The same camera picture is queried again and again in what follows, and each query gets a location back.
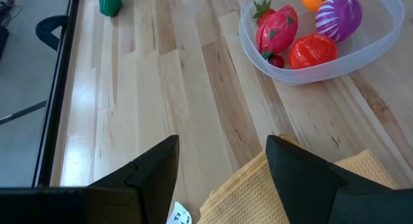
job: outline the white label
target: white label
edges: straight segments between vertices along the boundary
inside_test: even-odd
[[[179,202],[175,202],[174,211],[172,211],[166,224],[192,224],[192,218]]]

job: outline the black frame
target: black frame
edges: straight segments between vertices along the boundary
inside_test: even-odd
[[[46,104],[32,187],[49,186],[50,184],[78,8],[79,0],[69,0],[66,11],[68,24],[62,28],[57,48],[57,63],[52,89]]]

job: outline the yellow cloth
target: yellow cloth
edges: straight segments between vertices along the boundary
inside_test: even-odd
[[[336,165],[389,188],[396,188],[390,174],[369,150],[338,161]],[[211,192],[200,211],[200,224],[288,223],[264,152],[239,169],[217,191]]]

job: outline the clear plastic container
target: clear plastic container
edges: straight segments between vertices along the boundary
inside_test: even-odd
[[[339,57],[336,60],[291,70],[287,49],[280,53],[286,62],[286,69],[282,69],[269,64],[257,50],[257,26],[252,17],[256,11],[254,1],[261,3],[263,0],[245,0],[241,8],[239,37],[244,51],[253,64],[266,75],[294,85],[342,76],[377,59],[396,42],[405,18],[405,9],[400,0],[359,0],[363,19],[359,28],[348,39],[337,44]],[[279,10],[285,5],[293,6],[298,13],[296,39],[317,32],[314,24],[316,14],[308,11],[301,0],[272,0],[271,7]]]

